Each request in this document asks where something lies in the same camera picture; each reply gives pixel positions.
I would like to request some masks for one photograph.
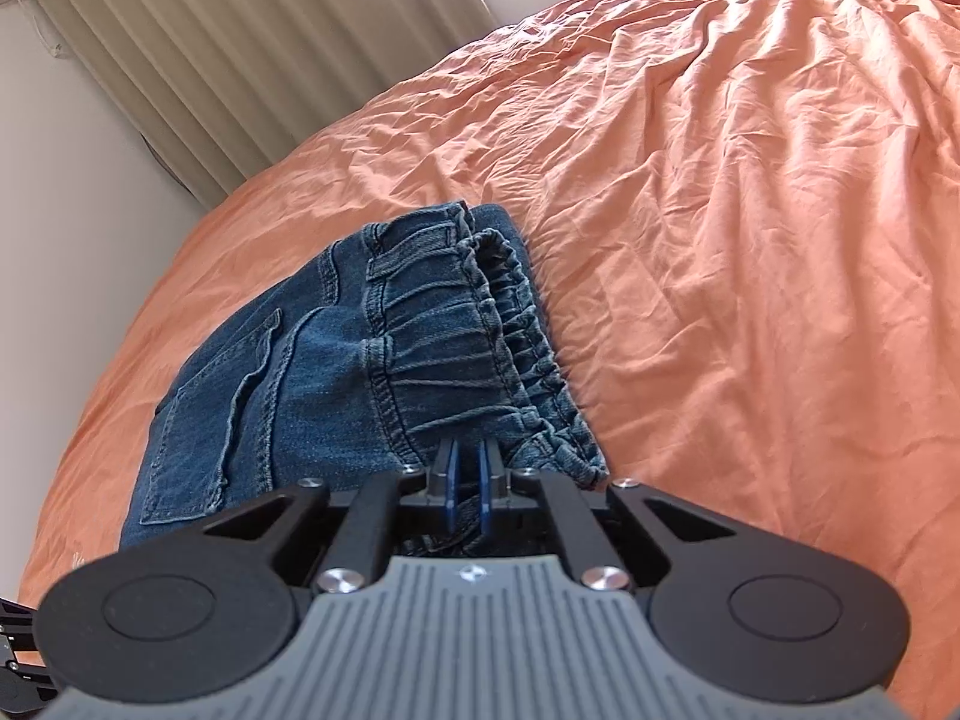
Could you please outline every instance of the denim seam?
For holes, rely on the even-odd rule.
[[[277,370],[270,378],[267,384],[267,397],[264,404],[263,418],[257,428],[256,437],[256,458],[257,464],[257,494],[268,493],[274,488],[274,424],[277,421],[277,402],[280,400],[280,384],[286,376],[290,367],[290,361],[293,359],[296,350],[296,339],[304,325],[313,319],[318,312],[323,311],[326,306],[317,306],[308,311],[302,319],[294,325],[290,331],[290,337],[283,346],[283,353],[280,362],[277,364]]]
[[[229,415],[227,416],[227,432],[224,436],[224,444],[221,447],[220,456],[217,459],[216,464],[218,473],[216,474],[214,480],[210,483],[210,486],[203,492],[203,501],[200,501],[188,508],[165,509],[162,512],[152,512],[150,517],[147,517],[146,512],[149,509],[152,509],[152,507],[155,507],[158,503],[157,484],[155,483],[155,480],[157,480],[157,471],[160,470],[160,466],[162,466],[163,460],[166,457],[167,440],[169,439],[170,431],[173,426],[173,418],[179,408],[179,404],[181,403],[181,394],[187,385],[184,384],[176,391],[176,398],[174,398],[174,402],[170,407],[170,413],[168,413],[167,418],[163,423],[163,433],[160,438],[160,448],[157,450],[157,456],[150,464],[150,483],[147,488],[147,498],[142,507],[142,514],[140,517],[141,525],[162,524],[162,521],[165,517],[189,519],[191,517],[195,517],[197,514],[209,514],[210,512],[216,511],[216,507],[222,503],[223,489],[224,484],[226,483],[226,479],[224,478],[224,463],[227,459],[227,450],[229,450],[229,445],[232,443],[232,438],[236,431],[235,418],[237,395],[246,388],[246,385],[251,380],[251,377],[258,375],[259,372],[265,370],[268,362],[270,362],[272,335],[274,334],[274,331],[277,330],[277,327],[280,326],[280,314],[280,309],[275,309],[275,311],[272,311],[267,316],[267,319],[265,319],[264,322],[261,322],[256,329],[246,334],[246,336],[244,336],[240,341],[237,341],[237,343],[235,343],[230,349],[225,349],[221,355],[218,355],[218,357],[226,357],[227,351],[230,351],[234,348],[239,348],[242,344],[243,346],[246,346],[254,336],[256,336],[257,344],[259,344],[263,338],[267,338],[267,350],[263,355],[263,360],[258,362],[254,370],[244,374],[243,378],[240,380],[240,383],[237,385],[237,389],[233,392],[233,396],[230,398],[230,411]],[[200,375],[208,375],[208,367],[209,364],[196,376],[190,379],[190,382],[187,384],[200,381],[198,378]]]
[[[272,314],[267,316],[267,319],[264,319],[264,322],[258,324],[257,327],[254,327],[253,330],[248,332],[242,338],[239,338],[237,341],[228,343],[224,348],[217,352],[216,356],[210,360],[206,365],[204,365],[200,370],[194,373],[189,379],[187,379],[184,384],[181,384],[176,388],[176,394],[174,399],[179,397],[179,394],[183,392],[189,386],[194,386],[195,384],[200,384],[206,377],[210,375],[214,370],[217,370],[220,365],[227,360],[232,360],[241,349],[246,348],[247,344],[251,341],[251,338],[256,336],[256,334],[263,329],[264,325],[272,318]]]
[[[365,229],[365,239],[368,250],[371,252],[371,259],[380,256],[383,252],[380,235],[386,225],[374,224]],[[378,278],[364,290],[365,295],[362,298],[364,313],[367,316],[367,322],[373,330],[374,338],[370,338],[363,344],[364,348],[364,367],[367,372],[367,381],[370,384],[371,395],[373,396],[373,407],[377,414],[377,424],[381,435],[390,446],[392,453],[399,458],[408,461],[411,464],[422,464],[423,459],[416,453],[403,428],[403,422],[400,419],[400,408],[397,405],[394,390],[390,385],[390,377],[387,374],[387,352],[392,339],[387,336],[387,322],[384,317],[383,298],[386,292],[386,280]],[[379,358],[373,359],[373,343],[379,340],[381,344],[381,354]]]
[[[502,235],[498,231],[491,230],[490,232],[502,238]],[[517,260],[515,253],[512,252],[512,247],[510,247],[510,244],[506,241],[503,241],[502,244],[510,248],[510,253],[506,258],[504,258],[504,264],[507,266],[508,273],[512,276],[512,280],[514,281],[514,289],[511,290],[510,300],[514,305],[514,309],[517,311],[517,315],[519,316],[525,309],[520,305],[520,300],[517,298],[517,289],[520,288],[521,284],[520,279],[517,278],[517,271],[520,271],[520,276],[524,281],[526,280],[526,276],[523,274],[522,269],[520,269],[520,261]],[[526,338],[527,343],[530,344],[530,348],[536,356],[534,367],[537,367],[541,362],[542,357],[536,352],[536,348],[538,348],[539,344],[545,339],[545,335],[541,333],[541,338],[539,340],[535,338],[533,333],[533,322],[526,322],[523,325],[523,336]],[[554,409],[558,413],[560,420],[563,420],[563,424],[565,424],[566,429],[568,429],[568,435],[570,436],[570,439],[573,440],[575,445],[577,445],[577,448],[583,452],[584,456],[586,457],[589,454],[587,453],[587,447],[584,447],[581,437],[577,435],[577,431],[574,428],[573,422],[570,420],[570,417],[566,412],[565,404],[560,403],[560,400],[558,399],[560,391],[553,386],[553,382],[549,381],[547,374],[541,373],[539,370],[538,381],[540,381],[541,384],[544,384],[546,389],[549,389],[550,400],[553,403]]]
[[[512,404],[515,404],[515,407],[516,407],[518,402],[517,396],[520,393],[520,391],[523,391],[523,392],[526,391],[525,386],[522,380],[520,379],[519,371],[517,371],[517,382],[515,383],[517,385],[515,386],[515,388],[512,388],[508,382],[508,377],[502,368],[498,355],[496,354],[496,343],[494,342],[493,334],[491,333],[491,328],[488,326],[488,319],[484,316],[485,312],[483,308],[481,308],[482,301],[478,293],[477,285],[474,283],[474,279],[470,277],[471,274],[469,272],[469,269],[467,268],[467,258],[469,258],[469,256],[472,255],[474,259],[473,264],[476,267],[478,274],[480,274],[483,277],[486,284],[488,285],[488,292],[491,295],[491,299],[493,299],[494,301],[494,310],[496,311],[496,299],[493,298],[493,291],[491,290],[490,279],[483,272],[483,269],[481,269],[479,259],[477,257],[477,251],[479,250],[480,245],[486,244],[486,242],[488,241],[493,241],[501,245],[506,245],[506,239],[498,230],[494,230],[490,228],[482,231],[481,233],[476,233],[471,238],[463,242],[464,247],[461,250],[460,265],[461,265],[461,269],[464,271],[464,276],[467,277],[467,283],[469,284],[469,287],[472,290],[474,299],[477,301],[478,313],[481,316],[481,322],[483,322],[484,328],[487,330],[488,344],[491,346],[491,355],[493,356],[494,367],[496,368],[497,375],[500,376],[501,381],[503,382],[503,385],[504,385],[504,389],[507,392],[507,395],[510,398],[510,401],[512,402]],[[514,269],[518,269],[520,267],[520,261],[518,261],[515,254],[512,253],[512,249],[510,249],[508,256],[506,258],[506,261],[507,261],[507,264],[510,265],[509,271],[513,271]],[[538,362],[543,359],[541,350],[539,349],[539,344],[532,343],[530,346],[530,350],[536,356],[536,358],[538,359]],[[509,346],[507,347],[507,354],[512,357],[512,352],[509,350]],[[558,370],[555,370],[554,372],[556,372],[556,375],[558,376],[560,375]],[[555,435],[557,435],[558,440],[565,440],[563,437],[559,435],[558,432],[556,432],[556,428],[550,424],[549,420],[547,420],[539,412],[536,406],[533,405],[532,401],[528,401],[528,403],[525,405],[532,407],[534,409],[536,416],[542,421],[542,423],[549,426],[549,430],[551,432],[555,432]],[[557,404],[557,405],[560,406],[558,411],[560,413],[565,413],[565,409],[563,408],[565,404]],[[572,401],[569,404],[566,404],[566,406],[568,407],[568,409],[576,410],[576,405],[573,404]],[[577,440],[579,439],[579,437],[575,437],[575,434],[579,430],[584,430],[584,431],[589,430],[589,427],[587,427],[586,424],[576,424],[576,423],[570,424],[569,418],[565,418],[565,420],[563,421],[565,422],[565,424],[569,425],[569,429],[566,430],[565,432],[570,434],[570,437],[574,439],[569,443],[570,450],[574,453],[574,455],[577,456],[577,461],[580,464],[579,469],[576,469],[577,471],[579,471],[579,473],[575,475],[577,475],[579,479],[587,480],[589,481],[590,484],[594,484],[595,482],[597,482],[599,479],[602,479],[606,475],[606,467],[605,467],[605,464],[603,463],[603,456],[599,451],[599,447],[596,447],[595,449],[592,448],[592,450],[587,451],[582,446],[582,443],[579,440]],[[541,437],[539,433],[535,434],[535,436],[537,436],[539,440],[544,439],[544,437]],[[554,448],[548,456],[554,460],[558,459],[556,449]],[[564,471],[573,474],[574,469],[564,469]]]
[[[320,252],[317,257],[317,272],[320,274],[320,285],[323,288],[323,297],[320,307],[332,306],[340,299],[340,275],[333,259],[333,250],[336,242]]]
[[[453,231],[453,223],[444,221],[411,233],[388,250],[384,250],[382,242],[377,239],[380,245],[376,257],[371,257],[367,263],[367,280],[389,277],[414,262],[442,254],[445,251],[444,247],[431,247],[430,244],[443,237],[443,240],[448,242],[446,246],[448,248],[450,233]],[[414,244],[421,244],[421,247],[415,247]]]

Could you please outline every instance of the beige curtain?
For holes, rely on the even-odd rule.
[[[208,207],[494,28],[482,0],[39,1]]]

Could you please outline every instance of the bed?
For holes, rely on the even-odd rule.
[[[614,475],[894,583],[960,703],[960,0],[576,0],[453,53],[209,214],[90,395],[21,601],[116,548],[155,404],[236,308],[462,197],[525,235]]]

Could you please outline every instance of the blue denim jeans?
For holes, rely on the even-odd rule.
[[[443,437],[590,488],[606,466],[546,338],[520,235],[462,203],[369,224],[248,303],[157,405],[121,546],[305,476],[430,464]]]

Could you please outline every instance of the silver screw head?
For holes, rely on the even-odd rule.
[[[630,575],[615,565],[597,565],[580,575],[580,583],[591,590],[622,590],[630,584]]]
[[[471,563],[470,565],[465,565],[460,569],[460,578],[463,581],[468,581],[470,584],[477,584],[487,576],[487,570],[482,565],[477,565],[476,563]]]
[[[363,574],[352,568],[330,568],[320,574],[317,584],[323,592],[356,592],[367,583]]]

